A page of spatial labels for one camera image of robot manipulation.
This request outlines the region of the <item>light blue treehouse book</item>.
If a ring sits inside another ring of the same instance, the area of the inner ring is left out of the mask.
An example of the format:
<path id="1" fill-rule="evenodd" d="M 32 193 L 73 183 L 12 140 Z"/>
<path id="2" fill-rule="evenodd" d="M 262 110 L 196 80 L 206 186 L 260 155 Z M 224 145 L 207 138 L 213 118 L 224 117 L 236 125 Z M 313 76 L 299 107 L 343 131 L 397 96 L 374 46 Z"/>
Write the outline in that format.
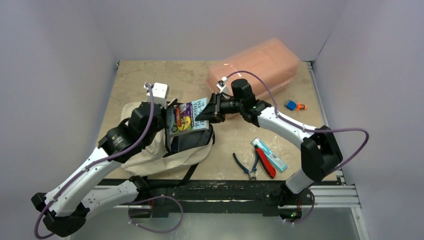
<path id="1" fill-rule="evenodd" d="M 207 120 L 196 120 L 208 103 L 206 97 L 187 103 L 173 105 L 166 110 L 166 133 L 169 137 L 177 137 L 196 131 L 209 129 Z"/>

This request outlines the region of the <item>beige canvas backpack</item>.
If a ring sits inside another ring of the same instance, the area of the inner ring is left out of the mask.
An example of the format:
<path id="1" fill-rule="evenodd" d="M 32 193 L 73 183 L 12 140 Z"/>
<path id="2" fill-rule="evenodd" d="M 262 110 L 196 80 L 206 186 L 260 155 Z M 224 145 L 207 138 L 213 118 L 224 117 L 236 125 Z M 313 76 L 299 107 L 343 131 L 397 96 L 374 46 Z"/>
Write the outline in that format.
<path id="1" fill-rule="evenodd" d="M 205 160 L 215 143 L 212 126 L 206 130 L 168 137 L 163 129 L 153 142 L 121 165 L 129 176 L 151 177 L 173 174 Z"/>

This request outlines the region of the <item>teal pencil pack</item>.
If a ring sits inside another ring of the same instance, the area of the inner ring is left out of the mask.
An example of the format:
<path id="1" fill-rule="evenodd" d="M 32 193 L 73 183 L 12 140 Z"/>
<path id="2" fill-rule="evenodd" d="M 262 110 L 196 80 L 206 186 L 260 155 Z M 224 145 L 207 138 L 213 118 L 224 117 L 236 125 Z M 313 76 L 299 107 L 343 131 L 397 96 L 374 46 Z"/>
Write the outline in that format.
<path id="1" fill-rule="evenodd" d="M 279 157 L 277 156 L 271 148 L 269 148 L 262 140 L 260 140 L 258 137 L 253 139 L 251 141 L 252 146 L 258 146 L 266 155 L 268 161 L 270 164 L 278 170 L 278 172 L 282 173 L 285 171 L 288 167 L 288 165 Z"/>

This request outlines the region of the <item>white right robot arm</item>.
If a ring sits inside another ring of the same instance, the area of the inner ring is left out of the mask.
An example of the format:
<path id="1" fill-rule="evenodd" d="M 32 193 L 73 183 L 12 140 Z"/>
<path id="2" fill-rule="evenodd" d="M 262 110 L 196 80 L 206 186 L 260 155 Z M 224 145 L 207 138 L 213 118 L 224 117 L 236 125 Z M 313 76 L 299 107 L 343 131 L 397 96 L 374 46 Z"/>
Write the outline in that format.
<path id="1" fill-rule="evenodd" d="M 210 124 L 225 121 L 228 114 L 241 114 L 243 119 L 258 128 L 269 130 L 286 139 L 300 150 L 301 166 L 285 182 L 280 196 L 288 204 L 300 198 L 301 191 L 329 175 L 343 160 L 343 155 L 331 129 L 325 125 L 312 128 L 282 114 L 266 101 L 256 99 L 246 79 L 231 83 L 232 96 L 225 98 L 213 93 L 209 103 L 195 118 Z"/>

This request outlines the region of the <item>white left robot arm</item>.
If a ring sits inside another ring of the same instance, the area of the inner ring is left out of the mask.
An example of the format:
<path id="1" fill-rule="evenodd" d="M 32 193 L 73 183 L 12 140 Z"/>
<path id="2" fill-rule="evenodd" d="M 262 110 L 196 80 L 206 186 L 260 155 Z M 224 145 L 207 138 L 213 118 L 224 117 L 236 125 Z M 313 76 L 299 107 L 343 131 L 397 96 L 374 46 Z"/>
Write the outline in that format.
<path id="1" fill-rule="evenodd" d="M 131 177 L 99 192 L 94 188 L 153 142 L 165 128 L 166 109 L 166 103 L 142 102 L 130 117 L 107 131 L 86 161 L 64 182 L 47 193 L 36 193 L 31 198 L 40 212 L 33 230 L 36 239 L 67 237 L 104 210 L 133 201 L 146 203 L 149 191 L 141 177 Z"/>

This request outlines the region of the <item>orange blue small item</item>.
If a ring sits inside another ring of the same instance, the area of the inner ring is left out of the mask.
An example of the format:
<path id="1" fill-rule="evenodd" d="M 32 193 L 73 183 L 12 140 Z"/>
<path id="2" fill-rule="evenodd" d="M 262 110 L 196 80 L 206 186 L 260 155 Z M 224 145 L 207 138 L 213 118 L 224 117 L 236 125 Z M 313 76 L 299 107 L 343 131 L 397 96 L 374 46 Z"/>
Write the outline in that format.
<path id="1" fill-rule="evenodd" d="M 295 102 L 293 100 L 289 100 L 285 105 L 285 108 L 290 111 L 303 111 L 307 109 L 307 106 L 305 104 L 302 104 L 300 102 Z"/>

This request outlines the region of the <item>translucent pink plastic box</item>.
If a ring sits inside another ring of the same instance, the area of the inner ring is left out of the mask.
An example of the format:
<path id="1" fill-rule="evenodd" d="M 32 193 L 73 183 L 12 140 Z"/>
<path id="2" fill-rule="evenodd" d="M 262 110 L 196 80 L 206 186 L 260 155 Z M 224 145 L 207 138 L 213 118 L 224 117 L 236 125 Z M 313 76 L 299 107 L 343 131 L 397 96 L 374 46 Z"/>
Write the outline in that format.
<path id="1" fill-rule="evenodd" d="M 266 40 L 213 64 L 205 84 L 218 92 L 218 81 L 236 71 L 248 71 L 263 80 L 272 93 L 284 89 L 296 76 L 300 59 L 277 38 Z"/>

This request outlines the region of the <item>red handled cutter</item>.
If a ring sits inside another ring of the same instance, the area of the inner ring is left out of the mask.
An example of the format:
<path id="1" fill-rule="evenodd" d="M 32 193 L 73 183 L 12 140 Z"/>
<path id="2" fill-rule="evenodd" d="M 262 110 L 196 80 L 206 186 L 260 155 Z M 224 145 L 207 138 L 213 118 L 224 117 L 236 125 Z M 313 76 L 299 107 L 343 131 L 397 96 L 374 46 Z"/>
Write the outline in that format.
<path id="1" fill-rule="evenodd" d="M 276 177 L 276 170 L 273 167 L 273 165 L 268 160 L 266 154 L 264 151 L 259 148 L 257 145 L 254 146 L 256 156 L 258 157 L 259 161 L 261 162 L 266 174 L 271 178 L 274 179 Z"/>

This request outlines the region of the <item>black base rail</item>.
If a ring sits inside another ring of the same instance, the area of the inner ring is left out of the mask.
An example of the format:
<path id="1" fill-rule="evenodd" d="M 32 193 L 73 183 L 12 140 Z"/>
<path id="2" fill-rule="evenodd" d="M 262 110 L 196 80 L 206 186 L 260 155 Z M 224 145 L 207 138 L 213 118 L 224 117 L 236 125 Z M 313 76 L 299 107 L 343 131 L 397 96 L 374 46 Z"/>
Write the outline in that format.
<path id="1" fill-rule="evenodd" d="M 314 205 L 311 190 L 291 193 L 279 180 L 189 180 L 177 186 L 177 180 L 137 180 L 141 190 L 132 203 L 152 206 L 154 218 L 183 211 L 201 214 L 261 214 L 299 219 L 301 209 Z"/>

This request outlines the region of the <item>aluminium frame rail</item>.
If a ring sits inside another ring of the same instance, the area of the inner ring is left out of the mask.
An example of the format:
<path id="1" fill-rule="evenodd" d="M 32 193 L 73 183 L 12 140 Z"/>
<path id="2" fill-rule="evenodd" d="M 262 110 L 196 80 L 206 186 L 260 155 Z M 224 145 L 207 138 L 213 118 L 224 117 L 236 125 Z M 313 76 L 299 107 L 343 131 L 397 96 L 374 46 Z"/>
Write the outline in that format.
<path id="1" fill-rule="evenodd" d="M 306 61 L 305 63 L 312 80 L 323 123 L 328 126 L 329 123 L 315 78 L 313 63 L 311 61 Z M 316 208 L 360 208 L 361 204 L 356 187 L 354 185 L 346 185 L 344 174 L 341 170 L 336 171 L 335 176 L 340 180 L 339 185 L 312 187 L 312 192 L 315 194 Z"/>

